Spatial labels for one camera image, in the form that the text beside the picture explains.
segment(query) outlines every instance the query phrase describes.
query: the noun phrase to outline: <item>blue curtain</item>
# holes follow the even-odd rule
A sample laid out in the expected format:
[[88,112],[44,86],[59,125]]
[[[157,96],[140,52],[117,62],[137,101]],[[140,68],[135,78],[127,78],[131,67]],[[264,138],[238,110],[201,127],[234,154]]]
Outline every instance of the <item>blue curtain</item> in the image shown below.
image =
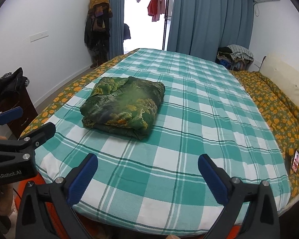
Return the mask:
[[253,0],[174,0],[167,50],[215,61],[219,47],[249,48]]
[[124,0],[109,0],[113,17],[110,18],[109,59],[123,54]]

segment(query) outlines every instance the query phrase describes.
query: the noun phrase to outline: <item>white wall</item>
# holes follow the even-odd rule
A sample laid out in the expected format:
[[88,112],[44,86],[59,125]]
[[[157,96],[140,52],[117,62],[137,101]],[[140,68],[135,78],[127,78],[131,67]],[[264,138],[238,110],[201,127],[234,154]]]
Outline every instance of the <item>white wall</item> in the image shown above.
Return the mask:
[[[299,71],[299,12],[290,0],[259,3],[258,7],[260,15],[254,15],[249,46],[255,60],[262,62],[273,52]],[[250,69],[258,70],[254,65]]]
[[[0,77],[22,67],[35,106],[91,65],[84,44],[89,0],[6,0],[0,8]],[[30,43],[29,36],[49,36]]]

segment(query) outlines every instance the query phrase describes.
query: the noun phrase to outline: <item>drawer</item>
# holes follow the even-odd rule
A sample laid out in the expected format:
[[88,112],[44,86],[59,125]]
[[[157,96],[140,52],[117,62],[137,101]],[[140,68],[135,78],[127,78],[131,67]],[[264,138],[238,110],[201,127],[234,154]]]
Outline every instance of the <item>drawer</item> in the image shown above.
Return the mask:
[[25,128],[37,117],[37,111],[31,103],[23,109],[21,118],[8,123],[9,128],[16,138],[19,138]]
[[5,112],[17,106],[20,106],[21,108],[25,109],[30,104],[32,104],[32,101],[29,97],[27,89],[24,88],[20,92],[20,94],[15,93],[13,96],[10,96],[9,98],[5,98],[4,100],[0,101],[0,111]]

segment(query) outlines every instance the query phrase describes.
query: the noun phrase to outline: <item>pink clothing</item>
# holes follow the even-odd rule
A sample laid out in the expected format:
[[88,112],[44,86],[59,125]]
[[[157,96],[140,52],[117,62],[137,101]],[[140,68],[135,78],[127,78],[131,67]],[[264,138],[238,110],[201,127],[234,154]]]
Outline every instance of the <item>pink clothing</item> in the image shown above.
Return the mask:
[[159,21],[159,15],[164,14],[166,10],[165,0],[157,0],[157,14],[153,15],[152,21]]

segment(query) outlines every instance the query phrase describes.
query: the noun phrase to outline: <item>phone screen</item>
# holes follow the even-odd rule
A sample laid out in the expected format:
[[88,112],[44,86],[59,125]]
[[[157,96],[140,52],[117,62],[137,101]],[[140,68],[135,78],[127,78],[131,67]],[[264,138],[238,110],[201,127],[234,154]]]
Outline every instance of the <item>phone screen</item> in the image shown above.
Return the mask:
[[295,157],[293,158],[293,163],[292,163],[292,170],[294,172],[297,172],[298,164],[299,164],[299,152],[296,150]]

